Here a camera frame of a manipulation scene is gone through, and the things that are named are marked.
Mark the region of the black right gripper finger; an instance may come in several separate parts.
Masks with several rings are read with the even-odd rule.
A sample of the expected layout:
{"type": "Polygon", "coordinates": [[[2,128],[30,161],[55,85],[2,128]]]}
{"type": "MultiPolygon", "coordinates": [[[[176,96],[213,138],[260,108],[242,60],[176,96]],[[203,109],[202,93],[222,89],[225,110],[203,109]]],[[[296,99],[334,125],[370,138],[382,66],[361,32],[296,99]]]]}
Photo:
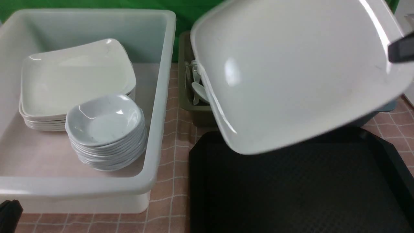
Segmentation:
{"type": "Polygon", "coordinates": [[[388,61],[404,63],[414,61],[414,33],[411,32],[388,45],[388,61]]]}

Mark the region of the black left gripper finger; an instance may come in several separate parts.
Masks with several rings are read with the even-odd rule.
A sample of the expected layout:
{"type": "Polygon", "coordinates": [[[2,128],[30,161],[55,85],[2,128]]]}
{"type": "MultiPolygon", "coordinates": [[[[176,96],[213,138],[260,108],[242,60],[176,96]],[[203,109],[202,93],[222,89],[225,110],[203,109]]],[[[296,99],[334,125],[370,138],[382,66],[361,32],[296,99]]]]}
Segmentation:
{"type": "Polygon", "coordinates": [[[0,204],[0,232],[14,233],[23,213],[18,200],[5,200],[0,204]]]}

